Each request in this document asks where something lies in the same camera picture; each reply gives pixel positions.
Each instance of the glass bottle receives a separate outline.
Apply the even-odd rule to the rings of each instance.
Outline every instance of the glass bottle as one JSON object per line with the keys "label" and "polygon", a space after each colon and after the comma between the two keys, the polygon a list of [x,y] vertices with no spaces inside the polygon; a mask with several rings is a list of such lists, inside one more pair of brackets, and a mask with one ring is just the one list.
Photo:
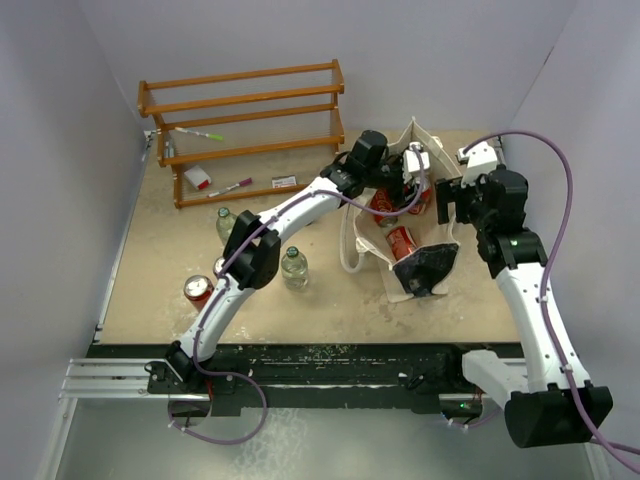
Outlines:
{"label": "glass bottle", "polygon": [[227,240],[229,240],[229,237],[231,236],[231,231],[233,230],[233,226],[235,225],[237,218],[238,217],[231,213],[227,207],[222,207],[218,210],[216,230],[218,231],[220,240],[222,240],[222,246],[227,244]]}
{"label": "glass bottle", "polygon": [[287,253],[280,262],[284,284],[289,290],[304,290],[309,283],[309,264],[296,247],[287,248]]}

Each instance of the can lid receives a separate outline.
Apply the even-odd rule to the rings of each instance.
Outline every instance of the can lid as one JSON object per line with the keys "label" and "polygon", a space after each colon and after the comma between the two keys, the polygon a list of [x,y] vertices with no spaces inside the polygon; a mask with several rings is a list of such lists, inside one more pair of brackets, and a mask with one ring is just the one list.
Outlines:
{"label": "can lid", "polygon": [[211,280],[204,275],[194,275],[184,282],[184,293],[190,297],[199,297],[207,291]]}

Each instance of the small white box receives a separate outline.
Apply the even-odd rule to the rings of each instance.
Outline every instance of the small white box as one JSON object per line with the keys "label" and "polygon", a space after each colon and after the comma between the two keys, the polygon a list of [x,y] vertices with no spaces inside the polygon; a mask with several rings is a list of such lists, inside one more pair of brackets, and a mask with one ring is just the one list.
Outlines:
{"label": "small white box", "polygon": [[418,142],[411,142],[409,144],[409,148],[404,151],[404,173],[406,175],[411,175],[414,178],[420,177],[420,162],[418,161],[418,156],[411,149],[411,147],[415,145],[420,150],[420,159],[422,160],[422,166],[424,167],[425,173],[429,172],[431,168],[431,162],[429,161],[429,153],[422,150],[422,145]]}
{"label": "small white box", "polygon": [[189,170],[185,170],[184,176],[189,183],[193,185],[193,188],[197,188],[198,190],[202,190],[211,185],[211,177],[198,165],[191,167]]}
{"label": "small white box", "polygon": [[293,187],[297,184],[295,175],[289,175],[288,177],[274,177],[271,179],[271,187],[273,188]]}
{"label": "small white box", "polygon": [[462,187],[475,185],[480,175],[488,174],[498,166],[496,151],[487,142],[482,142],[467,152],[467,169],[460,182]]}

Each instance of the black base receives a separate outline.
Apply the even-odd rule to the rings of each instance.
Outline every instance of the black base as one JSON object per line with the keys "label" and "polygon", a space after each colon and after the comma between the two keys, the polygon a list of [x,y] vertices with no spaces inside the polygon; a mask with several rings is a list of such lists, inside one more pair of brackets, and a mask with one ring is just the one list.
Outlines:
{"label": "black base", "polygon": [[[168,345],[93,345],[89,357],[163,358]],[[440,394],[472,394],[475,387],[462,376],[462,355],[490,348],[503,358],[521,358],[519,344],[221,344],[207,370],[248,374],[258,382],[273,408],[406,409],[415,413],[465,416],[465,405],[441,403]],[[206,394],[203,378],[181,384],[164,362],[152,362],[148,392],[177,395]],[[214,377],[214,415],[239,415],[245,407],[259,407],[253,387]],[[305,388],[284,388],[286,386]]]}
{"label": "black base", "polygon": [[[578,389],[589,418],[599,427],[613,407],[607,387]],[[588,442],[592,434],[569,390],[513,393],[504,409],[509,435],[520,448]]]}

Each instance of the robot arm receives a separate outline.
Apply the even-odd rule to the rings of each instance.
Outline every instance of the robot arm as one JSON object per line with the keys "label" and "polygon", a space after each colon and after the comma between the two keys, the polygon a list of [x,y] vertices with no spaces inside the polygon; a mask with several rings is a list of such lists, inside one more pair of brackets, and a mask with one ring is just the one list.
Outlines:
{"label": "robot arm", "polygon": [[[468,152],[462,177],[436,182],[438,222],[449,221],[448,204],[456,218],[476,229],[478,253],[502,291],[518,329],[526,362],[526,376],[514,371],[488,350],[466,353],[464,377],[487,392],[505,411],[507,429],[520,447],[586,442],[591,438],[572,399],[565,370],[571,369],[580,396],[596,426],[612,408],[607,387],[594,387],[583,367],[547,285],[540,285],[547,256],[538,235],[523,226],[527,180],[497,165],[493,149],[480,143]],[[569,362],[564,365],[542,315],[549,320]]]}
{"label": "robot arm", "polygon": [[[268,236],[263,236],[263,238],[267,237],[266,242],[270,242],[271,240],[271,242],[268,243],[269,248],[272,251],[276,251],[275,255],[270,255],[270,261],[264,263],[265,266],[263,269],[265,270],[267,277],[273,278],[273,275],[277,271],[278,262],[280,261],[279,247],[282,242],[286,242],[294,233],[309,223],[317,220],[326,213],[337,210],[340,207],[340,200],[337,197],[330,196],[328,194],[315,195],[314,192],[317,191],[334,191],[338,193],[335,183],[327,178],[318,177],[311,182],[307,188],[299,192],[294,197],[275,208],[258,214],[257,219],[259,219],[258,221],[262,224],[273,217],[277,218],[275,222],[269,224]],[[296,203],[298,199],[307,197],[309,194],[313,194],[314,196],[307,198],[303,202]],[[286,207],[291,204],[293,204],[293,206],[286,210],[284,214],[278,216],[280,211],[286,209]],[[251,214],[247,215],[247,212],[241,215],[241,218],[238,219],[240,226],[247,223],[250,224],[251,220],[255,219]],[[241,237],[236,236],[235,238],[235,240],[234,237],[229,239],[229,245],[238,244],[237,238]],[[228,250],[229,252],[225,249],[225,259],[228,259],[232,255],[230,252],[232,252],[233,249],[229,248]],[[225,331],[227,325],[229,325],[229,322],[240,306],[256,291],[257,288],[261,288],[261,286],[268,283],[268,281],[264,283],[265,280],[260,278],[260,272],[258,272],[255,279],[251,281],[253,287],[241,285],[240,282],[242,282],[242,280],[237,279],[239,273],[240,272],[236,272],[236,275],[231,274],[226,277],[226,282],[224,280],[218,282],[213,294],[198,315],[198,318],[196,318],[196,321],[180,338],[182,350],[189,357],[193,356],[196,333],[200,328],[202,328],[200,335],[198,335],[198,359],[207,360],[211,358],[222,333]],[[213,305],[214,299],[220,295],[224,295],[222,300],[217,301],[216,304]]]}

